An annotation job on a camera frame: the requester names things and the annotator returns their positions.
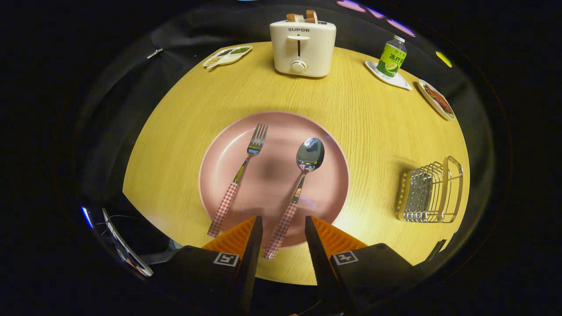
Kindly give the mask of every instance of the dish rack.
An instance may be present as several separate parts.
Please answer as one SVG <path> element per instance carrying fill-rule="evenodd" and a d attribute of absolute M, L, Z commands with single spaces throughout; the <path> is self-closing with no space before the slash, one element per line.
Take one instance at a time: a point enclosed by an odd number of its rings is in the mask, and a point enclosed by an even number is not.
<path fill-rule="evenodd" d="M 416 223 L 452 223 L 462 194 L 463 167 L 459 162 L 451 156 L 443 164 L 435 161 L 402 176 L 398 218 Z"/>

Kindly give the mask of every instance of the plate of meat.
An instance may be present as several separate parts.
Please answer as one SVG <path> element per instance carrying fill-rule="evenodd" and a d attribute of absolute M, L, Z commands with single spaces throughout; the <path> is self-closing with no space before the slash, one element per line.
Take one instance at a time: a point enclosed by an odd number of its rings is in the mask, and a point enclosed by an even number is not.
<path fill-rule="evenodd" d="M 418 88 L 420 92 L 423 94 L 427 102 L 433 106 L 433 108 L 443 116 L 446 120 L 454 120 L 455 113 L 453 113 L 453 109 L 449 105 L 449 102 L 445 99 L 445 97 L 439 93 L 432 85 L 429 83 L 419 79 L 418 80 Z"/>

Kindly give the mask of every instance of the round wooden table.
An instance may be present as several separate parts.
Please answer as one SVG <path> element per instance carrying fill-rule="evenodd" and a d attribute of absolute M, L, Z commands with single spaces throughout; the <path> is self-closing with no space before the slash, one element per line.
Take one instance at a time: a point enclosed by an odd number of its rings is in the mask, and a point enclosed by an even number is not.
<path fill-rule="evenodd" d="M 466 209 L 468 153 L 457 120 L 446 121 L 427 103 L 415 76 L 399 70 L 413 91 L 388 85 L 364 64 L 377 58 L 337 47 L 328 76 L 283 75 L 275 71 L 271 42 L 250 45 L 252 51 L 231 65 L 207 70 L 204 58 L 172 87 L 144 125 L 123 192 L 152 224 L 181 245 L 201 247 L 210 241 L 211 219 L 198 191 L 203 154 L 232 122 L 256 112 L 288 111 L 322 125 L 347 157 L 350 190 L 334 226 L 368 245 L 386 243 L 412 265 L 425 260 L 438 241 L 450 240 Z M 401 174 L 446 156 L 464 168 L 456 220 L 398 220 Z M 273 261 L 260 253 L 256 276 L 315 285 L 308 245 L 281 249 Z"/>

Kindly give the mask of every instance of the plastic bottle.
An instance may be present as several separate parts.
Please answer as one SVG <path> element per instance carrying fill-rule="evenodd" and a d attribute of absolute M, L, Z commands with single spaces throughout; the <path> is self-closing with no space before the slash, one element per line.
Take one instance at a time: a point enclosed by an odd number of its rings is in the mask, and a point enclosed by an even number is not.
<path fill-rule="evenodd" d="M 396 75 L 400 66 L 406 58 L 406 46 L 404 39 L 394 35 L 384 46 L 383 54 L 380 56 L 376 71 L 384 78 L 390 79 Z"/>

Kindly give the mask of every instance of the pink plate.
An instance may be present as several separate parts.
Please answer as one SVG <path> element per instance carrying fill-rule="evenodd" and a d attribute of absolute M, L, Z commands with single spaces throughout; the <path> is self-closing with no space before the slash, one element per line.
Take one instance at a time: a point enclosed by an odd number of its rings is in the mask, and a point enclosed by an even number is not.
<path fill-rule="evenodd" d="M 199 194 L 212 219 L 226 190 L 248 156 L 246 149 L 258 123 L 269 126 L 261 152 L 250 159 L 222 231 L 259 215 L 265 248 L 290 203 L 301 177 L 297 151 L 310 137 L 319 137 L 325 148 L 322 166 L 306 176 L 297 212 L 282 248 L 306 242 L 305 216 L 334 222 L 347 198 L 349 167 L 336 140 L 317 123 L 288 112 L 260 112 L 224 129 L 203 156 L 199 170 Z"/>

